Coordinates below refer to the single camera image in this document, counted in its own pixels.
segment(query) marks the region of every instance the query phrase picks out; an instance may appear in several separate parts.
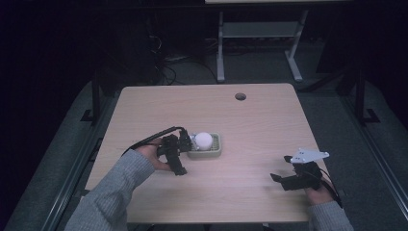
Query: gray sweater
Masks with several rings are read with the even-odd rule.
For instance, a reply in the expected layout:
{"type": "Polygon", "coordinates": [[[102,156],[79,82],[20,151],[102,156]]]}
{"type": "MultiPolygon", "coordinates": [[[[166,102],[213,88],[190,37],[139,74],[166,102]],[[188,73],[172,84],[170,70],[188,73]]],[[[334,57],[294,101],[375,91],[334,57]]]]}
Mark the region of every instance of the gray sweater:
{"type": "MultiPolygon", "coordinates": [[[[144,156],[129,150],[81,200],[65,230],[127,230],[126,207],[132,192],[154,170],[144,156]]],[[[334,201],[312,206],[308,212],[310,230],[353,230],[344,210],[334,201]]]]}

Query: human hand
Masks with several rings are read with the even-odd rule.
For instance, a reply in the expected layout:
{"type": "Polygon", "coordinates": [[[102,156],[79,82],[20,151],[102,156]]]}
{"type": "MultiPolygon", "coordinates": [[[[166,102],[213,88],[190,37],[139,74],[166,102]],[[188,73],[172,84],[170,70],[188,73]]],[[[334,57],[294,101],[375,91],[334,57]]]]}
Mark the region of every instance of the human hand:
{"type": "MultiPolygon", "coordinates": [[[[321,180],[325,181],[332,189],[334,189],[333,184],[330,181],[326,180],[324,177],[321,178],[321,180]]],[[[317,190],[307,188],[305,189],[305,192],[311,205],[323,204],[334,200],[330,191],[323,185],[317,190]]]]}
{"type": "Polygon", "coordinates": [[[155,139],[149,145],[138,147],[136,150],[141,153],[156,170],[171,170],[170,166],[163,163],[157,157],[157,147],[162,143],[162,139],[155,139]]]}

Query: black cable grommet hole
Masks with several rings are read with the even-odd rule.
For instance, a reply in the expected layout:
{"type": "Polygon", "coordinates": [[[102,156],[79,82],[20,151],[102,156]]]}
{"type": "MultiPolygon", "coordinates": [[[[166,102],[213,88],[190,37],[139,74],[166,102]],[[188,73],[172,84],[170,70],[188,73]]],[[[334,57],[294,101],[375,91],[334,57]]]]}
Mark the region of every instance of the black cable grommet hole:
{"type": "Polygon", "coordinates": [[[244,93],[236,93],[236,94],[235,94],[235,98],[236,98],[237,100],[243,101],[243,100],[246,99],[246,94],[244,94],[244,93]]]}

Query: soap dish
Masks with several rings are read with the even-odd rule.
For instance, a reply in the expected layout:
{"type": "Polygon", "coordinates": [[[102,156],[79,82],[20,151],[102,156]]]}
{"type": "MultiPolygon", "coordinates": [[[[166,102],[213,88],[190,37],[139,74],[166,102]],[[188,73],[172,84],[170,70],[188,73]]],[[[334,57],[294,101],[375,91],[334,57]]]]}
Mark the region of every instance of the soap dish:
{"type": "Polygon", "coordinates": [[[203,157],[218,157],[221,155],[221,140],[219,134],[210,133],[213,137],[213,145],[208,151],[198,151],[194,149],[194,146],[191,147],[191,151],[187,152],[187,155],[192,158],[203,158],[203,157]]]}

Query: gray carpet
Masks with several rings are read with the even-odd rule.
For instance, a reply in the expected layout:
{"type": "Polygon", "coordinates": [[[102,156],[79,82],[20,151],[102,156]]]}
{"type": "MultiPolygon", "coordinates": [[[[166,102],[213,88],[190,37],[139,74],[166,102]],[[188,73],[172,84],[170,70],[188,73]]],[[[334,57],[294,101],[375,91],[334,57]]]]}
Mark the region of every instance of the gray carpet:
{"type": "MultiPolygon", "coordinates": [[[[302,83],[293,80],[282,48],[275,47],[257,53],[225,57],[225,84],[291,83],[296,89],[302,89],[325,76],[315,73],[322,47],[321,43],[300,44],[295,57],[304,77],[302,83]]],[[[177,73],[177,82],[174,82],[174,85],[215,84],[215,55],[206,57],[204,63],[205,65],[170,65],[177,73]]],[[[166,71],[168,78],[172,78],[172,74],[171,71],[166,71]]],[[[381,123],[362,128],[348,107],[349,102],[353,100],[353,94],[345,98],[338,96],[334,91],[337,83],[338,80],[315,92],[299,93],[298,96],[320,150],[331,154],[325,163],[337,187],[344,194],[344,209],[355,230],[408,230],[408,221],[396,204],[364,139],[362,129],[370,132],[379,149],[386,154],[385,159],[405,190],[408,190],[407,182],[404,181],[408,176],[407,131],[387,107],[379,90],[370,84],[367,86],[366,106],[374,109],[381,123]]],[[[84,110],[91,107],[90,86],[84,87],[51,143],[6,230],[41,230],[78,153],[85,150],[91,155],[97,139],[103,138],[116,100],[117,96],[103,97],[104,114],[96,126],[90,126],[89,122],[80,122],[84,110]]],[[[75,192],[84,188],[91,166],[92,162],[85,165],[75,192]]],[[[61,220],[58,220],[57,230],[64,230],[64,225],[78,201],[79,196],[76,194],[66,206],[61,220]]],[[[269,227],[275,231],[306,230],[307,224],[272,223],[269,227]]],[[[136,230],[146,228],[145,225],[132,226],[132,229],[136,230]]]]}

